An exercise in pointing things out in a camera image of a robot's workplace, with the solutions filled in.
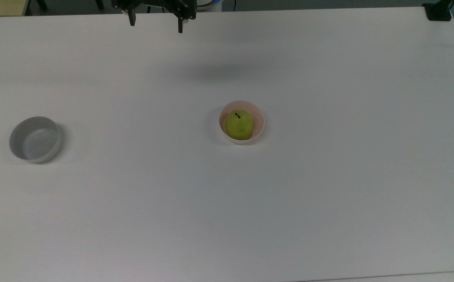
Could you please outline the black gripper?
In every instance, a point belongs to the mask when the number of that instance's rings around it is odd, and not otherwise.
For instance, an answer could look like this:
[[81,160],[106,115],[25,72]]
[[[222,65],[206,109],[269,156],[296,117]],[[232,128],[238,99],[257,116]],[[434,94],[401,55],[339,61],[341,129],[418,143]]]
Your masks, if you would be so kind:
[[112,0],[112,7],[128,14],[131,26],[135,26],[134,10],[140,5],[161,7],[178,18],[178,33],[183,33],[183,20],[195,19],[197,14],[196,0]]

